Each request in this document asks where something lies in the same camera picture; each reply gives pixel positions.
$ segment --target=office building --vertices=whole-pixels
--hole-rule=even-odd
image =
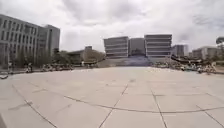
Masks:
[[[47,25],[38,26],[0,14],[0,64],[18,58],[50,58],[59,49],[60,29]]]
[[[204,46],[192,51],[193,57],[197,59],[212,59],[218,55],[218,49],[216,47]]]
[[[129,56],[144,55],[145,56],[145,39],[131,38],[129,40]]]
[[[114,37],[104,39],[107,58],[142,55],[152,62],[169,62],[172,35],[145,35],[144,38]]]
[[[172,55],[183,57],[183,56],[189,56],[188,52],[188,46],[187,45],[174,45],[171,50]]]
[[[127,36],[104,39],[106,57],[107,58],[128,57],[128,42],[129,39]]]
[[[172,35],[145,35],[146,56],[153,62],[167,62],[171,56]]]

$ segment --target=window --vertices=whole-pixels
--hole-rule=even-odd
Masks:
[[[12,30],[16,30],[16,22],[13,22]]]
[[[28,44],[28,39],[29,39],[28,36],[26,36],[26,43],[27,43],[27,44]]]
[[[30,37],[30,44],[32,44],[32,37]]]
[[[7,20],[4,20],[3,28],[6,28]]]
[[[22,35],[19,34],[19,43],[22,42],[22,41],[21,41],[21,37],[22,37]]]
[[[9,32],[7,32],[7,34],[6,34],[6,40],[7,41],[9,40]]]
[[[5,44],[5,52],[8,51],[8,44]]]
[[[33,45],[35,45],[35,38],[33,38]]]
[[[17,42],[17,33],[15,34],[14,41]]]
[[[29,53],[31,53],[31,46],[29,47]]]
[[[36,28],[34,28],[34,35],[36,35]]]
[[[25,43],[25,35],[23,35],[23,43]]]
[[[11,26],[12,26],[12,21],[9,21],[9,29],[11,29]]]
[[[30,32],[30,26],[25,25],[25,33],[28,34]]]
[[[21,24],[21,26],[20,26],[20,32],[22,32],[23,31],[23,24]]]
[[[12,32],[11,37],[10,37],[10,41],[13,41],[13,36],[14,36],[14,33]]]
[[[19,24],[17,24],[16,26],[16,31],[19,31]]]
[[[9,46],[9,51],[12,52],[12,44]]]
[[[30,27],[30,34],[33,34],[33,27]]]
[[[2,19],[0,18],[0,27],[2,26]]]
[[[27,46],[25,46],[25,53],[27,53]]]
[[[18,48],[17,48],[17,51],[19,51],[19,52],[20,52],[20,45],[18,45],[17,47],[18,47]]]
[[[2,31],[2,37],[1,37],[1,40],[4,40],[5,38],[5,32],[4,31]]]
[[[16,44],[14,44],[13,53],[16,53]]]

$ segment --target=stone tile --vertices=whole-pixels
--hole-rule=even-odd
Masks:
[[[7,128],[54,128],[28,105],[3,111],[1,115]]]
[[[224,102],[210,95],[196,95],[190,99],[202,109],[224,107]]]
[[[61,109],[69,107],[73,102],[63,96],[47,92],[40,91],[32,93],[26,97],[27,101],[32,103],[32,106],[45,117],[54,116]]]
[[[75,102],[49,118],[58,128],[98,128],[110,109]]]
[[[125,87],[121,86],[105,86],[98,90],[99,93],[101,92],[108,92],[108,93],[122,93],[125,90]]]
[[[11,85],[0,86],[0,111],[24,104],[24,100]]]
[[[220,124],[224,126],[224,109],[214,109],[206,111],[209,115],[211,115],[215,120],[217,120]]]
[[[222,128],[204,112],[163,114],[167,128]]]
[[[178,86],[158,86],[151,87],[155,95],[199,95],[205,94],[193,87],[178,87]]]
[[[62,95],[82,100],[85,97],[88,97],[91,94],[94,94],[98,89],[98,87],[82,87],[76,90],[69,90],[68,92],[60,92]]]
[[[128,86],[124,92],[125,94],[139,94],[139,95],[152,95],[152,92],[147,86]]]
[[[149,95],[124,94],[115,107],[139,111],[159,111],[153,96]]]
[[[156,99],[162,112],[200,110],[189,96],[156,96]]]
[[[165,128],[160,114],[113,110],[102,128]]]
[[[120,97],[121,93],[95,92],[82,100],[96,105],[113,107]]]

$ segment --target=sky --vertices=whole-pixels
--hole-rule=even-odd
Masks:
[[[104,51],[103,39],[115,36],[172,34],[190,49],[224,36],[224,0],[0,0],[0,13],[60,28],[68,51]]]

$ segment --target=paved ground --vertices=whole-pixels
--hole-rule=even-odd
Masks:
[[[224,76],[155,68],[20,74],[0,81],[7,128],[223,128]]]

